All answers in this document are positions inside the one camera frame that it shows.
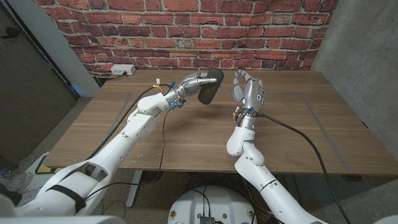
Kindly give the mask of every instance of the black object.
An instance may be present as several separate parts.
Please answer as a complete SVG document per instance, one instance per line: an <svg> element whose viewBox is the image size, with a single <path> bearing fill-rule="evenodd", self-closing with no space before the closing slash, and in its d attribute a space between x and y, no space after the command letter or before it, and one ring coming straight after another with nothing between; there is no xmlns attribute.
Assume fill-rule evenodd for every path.
<svg viewBox="0 0 398 224"><path fill-rule="evenodd" d="M224 79L224 73L220 69L211 68L207 73L206 78L216 78L217 82L202 85L198 95L198 100L204 105L210 104L213 100L218 90L218 87L220 87L220 84Z"/></svg>
<svg viewBox="0 0 398 224"><path fill-rule="evenodd" d="M1 38L11 39L11 38L19 36L19 34L21 32L13 27L6 27L6 33L7 33L7 36L2 36Z"/></svg>
<svg viewBox="0 0 398 224"><path fill-rule="evenodd" d="M64 186L54 185L46 191L49 191L49 190L56 190L57 192L61 192L65 195L67 195L68 197L72 198L75 201L75 209L76 209L75 213L78 213L82 208L86 207L86 202L85 202L84 198L82 198L76 192L74 192Z"/></svg>

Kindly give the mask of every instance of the black strap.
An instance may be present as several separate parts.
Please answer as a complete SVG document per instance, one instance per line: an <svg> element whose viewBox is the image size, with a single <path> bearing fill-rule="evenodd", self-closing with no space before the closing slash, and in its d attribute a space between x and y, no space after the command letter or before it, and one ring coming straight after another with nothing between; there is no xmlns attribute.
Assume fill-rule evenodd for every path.
<svg viewBox="0 0 398 224"><path fill-rule="evenodd" d="M61 192L65 195L67 195L68 197L72 198L75 201L75 209L76 209L75 213L78 213L82 208L86 207L86 202L80 195L78 195L76 192L74 192L64 186L54 185L51 188L49 188L48 190L56 190L58 192Z"/></svg>

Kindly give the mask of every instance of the table leg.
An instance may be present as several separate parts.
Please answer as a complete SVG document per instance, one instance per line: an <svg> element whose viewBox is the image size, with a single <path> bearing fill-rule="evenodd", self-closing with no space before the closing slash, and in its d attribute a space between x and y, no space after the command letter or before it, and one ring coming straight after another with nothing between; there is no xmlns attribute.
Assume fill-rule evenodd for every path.
<svg viewBox="0 0 398 224"><path fill-rule="evenodd" d="M134 171L134 175L132 177L132 184L139 184L139 181L141 180L141 174L142 174L142 170L135 170ZM127 196L127 200L126 200L126 207L127 208L131 208L134 205L134 200L137 197L137 193L138 193L138 186L137 185L131 185L130 186L130 191L129 191L129 195Z"/></svg>

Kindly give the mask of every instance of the red brick wall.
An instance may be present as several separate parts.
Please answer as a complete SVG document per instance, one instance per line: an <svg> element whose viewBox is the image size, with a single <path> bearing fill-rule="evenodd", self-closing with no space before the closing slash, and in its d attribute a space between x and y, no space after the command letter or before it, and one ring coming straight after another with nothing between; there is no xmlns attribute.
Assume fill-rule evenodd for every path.
<svg viewBox="0 0 398 224"><path fill-rule="evenodd" d="M137 69L309 69L335 0L35 0L94 76Z"/></svg>

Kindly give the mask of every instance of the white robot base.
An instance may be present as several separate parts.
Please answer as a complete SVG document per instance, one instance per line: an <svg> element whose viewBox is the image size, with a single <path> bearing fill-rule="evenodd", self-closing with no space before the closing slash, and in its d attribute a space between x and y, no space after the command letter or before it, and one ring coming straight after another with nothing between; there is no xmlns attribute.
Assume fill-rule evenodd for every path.
<svg viewBox="0 0 398 224"><path fill-rule="evenodd" d="M168 224L252 223L253 207L235 191L212 185L197 187L194 190L188 191L174 202ZM201 194L204 190L209 200L210 211L206 198Z"/></svg>

